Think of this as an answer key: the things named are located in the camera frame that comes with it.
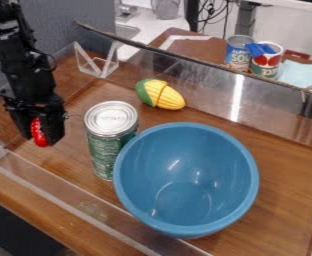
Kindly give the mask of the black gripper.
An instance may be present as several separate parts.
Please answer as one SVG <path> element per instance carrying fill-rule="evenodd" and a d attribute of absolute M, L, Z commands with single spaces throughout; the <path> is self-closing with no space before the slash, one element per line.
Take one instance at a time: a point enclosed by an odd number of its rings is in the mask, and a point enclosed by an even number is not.
<path fill-rule="evenodd" d="M 46 54 L 5 53 L 0 55 L 1 71 L 10 90 L 1 92 L 5 109 L 25 139 L 31 138 L 29 115 L 40 115 L 41 131 L 49 146 L 65 135 L 64 100 L 56 94 L 54 68 Z"/>

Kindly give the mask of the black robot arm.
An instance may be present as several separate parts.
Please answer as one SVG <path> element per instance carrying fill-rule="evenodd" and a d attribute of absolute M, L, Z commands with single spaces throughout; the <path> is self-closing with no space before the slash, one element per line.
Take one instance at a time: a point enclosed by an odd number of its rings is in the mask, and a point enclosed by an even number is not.
<path fill-rule="evenodd" d="M 50 58 L 35 48 L 19 1 L 0 0 L 0 67 L 9 83 L 0 96 L 21 135 L 40 147 L 54 145 L 65 135 L 66 111 L 54 91 Z"/>

